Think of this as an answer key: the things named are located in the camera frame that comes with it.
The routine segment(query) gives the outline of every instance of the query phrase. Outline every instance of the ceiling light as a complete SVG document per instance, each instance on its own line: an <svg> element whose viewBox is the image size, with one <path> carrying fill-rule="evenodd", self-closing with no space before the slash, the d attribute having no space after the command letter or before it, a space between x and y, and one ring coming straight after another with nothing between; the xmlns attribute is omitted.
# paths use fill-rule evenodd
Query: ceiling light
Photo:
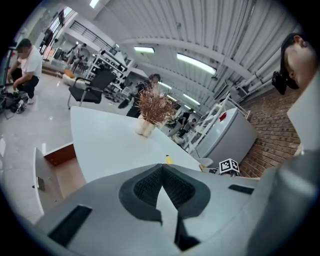
<svg viewBox="0 0 320 256"><path fill-rule="evenodd" d="M177 101L175 98L173 98L173 97L171 97L170 95L167 95L171 100L173 100L173 101Z"/></svg>
<svg viewBox="0 0 320 256"><path fill-rule="evenodd" d="M152 47L135 46L134 49L137 52L142 52L142 53L150 53L150 54L154 54L155 53L155 49L153 49Z"/></svg>
<svg viewBox="0 0 320 256"><path fill-rule="evenodd" d="M183 94L184 97L186 97L187 99L189 99L190 101L194 102L195 104L197 104L198 106L200 105L200 103L198 101L196 101L195 99L189 97L188 95Z"/></svg>
<svg viewBox="0 0 320 256"><path fill-rule="evenodd" d="M177 53L176 57L177 57L178 60L181 60L183 62L187 62L187 63L189 63L191 65L194 65L194 66L196 66L196 67L198 67L198 68L200 68L200 69L202 69L204 71L207 71L208 73L210 73L212 75L214 75L216 73L216 70L213 67L211 67L211 66L209 66L207 64L204 64L201 61L196 60L194 58L188 57L188 56L183 55L181 53Z"/></svg>
<svg viewBox="0 0 320 256"><path fill-rule="evenodd" d="M170 90L172 89L171 86L169 86L169 85L167 85L167 84L165 84L165 83L163 83L163 82L159 82L159 84L162 85L162 86L164 86L164 87L169 88Z"/></svg>
<svg viewBox="0 0 320 256"><path fill-rule="evenodd" d="M91 2L90 2L90 6L92 7L92 8L95 8L95 6L96 6L96 4L99 2L99 0L91 0Z"/></svg>
<svg viewBox="0 0 320 256"><path fill-rule="evenodd" d="M184 105L188 110L191 109L191 107L188 107L187 105Z"/></svg>

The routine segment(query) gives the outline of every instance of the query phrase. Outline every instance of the white table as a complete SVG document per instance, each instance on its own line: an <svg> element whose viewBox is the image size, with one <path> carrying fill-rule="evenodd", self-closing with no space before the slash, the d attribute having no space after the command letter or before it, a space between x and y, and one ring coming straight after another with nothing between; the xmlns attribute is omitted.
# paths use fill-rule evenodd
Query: white table
<svg viewBox="0 0 320 256"><path fill-rule="evenodd" d="M135 132L138 119L94 109L71 108L71 132L79 166L86 182L152 164L175 165L200 171L199 162L158 128L149 138ZM162 227L174 239L177 210L161 188L156 208Z"/></svg>

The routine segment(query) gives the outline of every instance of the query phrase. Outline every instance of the dried flower arrangement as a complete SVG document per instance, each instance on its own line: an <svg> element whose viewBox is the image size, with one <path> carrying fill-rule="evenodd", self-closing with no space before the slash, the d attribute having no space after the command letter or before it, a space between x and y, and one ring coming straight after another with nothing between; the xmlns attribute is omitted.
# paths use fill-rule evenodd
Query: dried flower arrangement
<svg viewBox="0 0 320 256"><path fill-rule="evenodd" d="M149 87L140 93L138 108L143 119L156 125L175 118L175 104L161 93L158 86Z"/></svg>

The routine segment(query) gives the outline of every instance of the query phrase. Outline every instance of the sneaker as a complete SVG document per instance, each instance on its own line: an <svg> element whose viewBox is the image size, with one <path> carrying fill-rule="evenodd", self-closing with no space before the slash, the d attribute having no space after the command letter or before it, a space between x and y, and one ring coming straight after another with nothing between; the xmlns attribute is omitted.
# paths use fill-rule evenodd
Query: sneaker
<svg viewBox="0 0 320 256"><path fill-rule="evenodd" d="M33 104L35 102L35 99L34 99L34 97L33 98L29 98L28 99L28 104Z"/></svg>

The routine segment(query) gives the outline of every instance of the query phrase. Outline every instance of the wooden drawer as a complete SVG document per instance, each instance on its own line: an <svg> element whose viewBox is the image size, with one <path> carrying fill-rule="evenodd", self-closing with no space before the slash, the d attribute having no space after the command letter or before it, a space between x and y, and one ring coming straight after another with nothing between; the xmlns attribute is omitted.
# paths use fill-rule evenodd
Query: wooden drawer
<svg viewBox="0 0 320 256"><path fill-rule="evenodd" d="M86 184L76 157L73 143L43 155L34 149L33 181L42 214Z"/></svg>

